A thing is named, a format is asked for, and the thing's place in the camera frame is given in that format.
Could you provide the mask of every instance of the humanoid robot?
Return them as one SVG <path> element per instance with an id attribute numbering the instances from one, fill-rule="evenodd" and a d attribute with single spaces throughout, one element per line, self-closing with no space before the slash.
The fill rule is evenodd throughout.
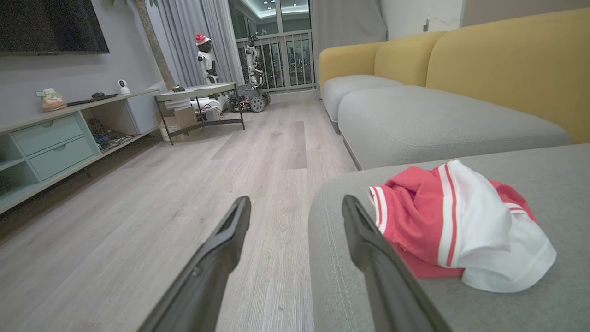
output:
<path id="1" fill-rule="evenodd" d="M 199 48 L 197 60 L 203 70 L 203 79 L 206 84 L 219 83 L 219 76 L 215 69 L 215 57 L 211 54 L 213 45 L 211 39 L 206 35 L 196 34 L 196 46 Z"/>

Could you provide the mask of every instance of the tv stand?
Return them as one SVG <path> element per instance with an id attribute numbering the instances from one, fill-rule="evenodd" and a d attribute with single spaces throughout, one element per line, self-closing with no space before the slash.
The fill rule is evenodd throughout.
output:
<path id="1" fill-rule="evenodd" d="M 158 89 L 150 89 L 66 107 L 0 128 L 0 214 L 77 171 L 85 169 L 88 175 L 92 163 L 157 130 L 153 99 L 157 93 Z M 138 129 L 128 99 L 141 95 L 146 96 L 133 103 L 153 116 L 153 122 L 144 121 L 143 129 Z M 101 151 L 86 122 L 88 117 L 101 118 L 112 129 L 133 137 Z"/>

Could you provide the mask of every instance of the light wood laminate floor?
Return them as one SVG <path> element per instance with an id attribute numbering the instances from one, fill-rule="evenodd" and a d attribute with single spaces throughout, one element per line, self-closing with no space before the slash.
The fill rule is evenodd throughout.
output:
<path id="1" fill-rule="evenodd" d="M 319 100 L 174 147 L 139 141 L 0 216 L 2 331 L 134 331 L 233 200 L 252 199 L 217 331 L 313 331 L 307 215 L 355 170 Z"/>

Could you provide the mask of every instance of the television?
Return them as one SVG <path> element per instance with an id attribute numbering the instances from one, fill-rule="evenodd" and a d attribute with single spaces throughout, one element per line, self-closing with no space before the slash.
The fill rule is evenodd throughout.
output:
<path id="1" fill-rule="evenodd" d="M 0 0 L 0 56 L 109 53 L 91 0 Z"/>

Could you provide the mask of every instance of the wall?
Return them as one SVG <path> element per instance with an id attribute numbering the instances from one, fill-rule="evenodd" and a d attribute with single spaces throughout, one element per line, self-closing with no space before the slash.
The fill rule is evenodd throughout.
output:
<path id="1" fill-rule="evenodd" d="M 464 26 L 590 6 L 590 0 L 465 0 Z"/>
<path id="2" fill-rule="evenodd" d="M 387 39 L 423 33 L 423 17 L 430 19 L 429 31 L 459 28 L 463 2 L 464 0 L 381 0 L 381 15 L 387 26 Z"/>
<path id="3" fill-rule="evenodd" d="M 162 80 L 132 2 L 92 0 L 110 54 L 0 57 L 0 125 L 42 113 L 35 91 L 52 87 L 64 100 L 88 99 L 94 92 L 117 93 L 118 79 L 132 91 Z"/>

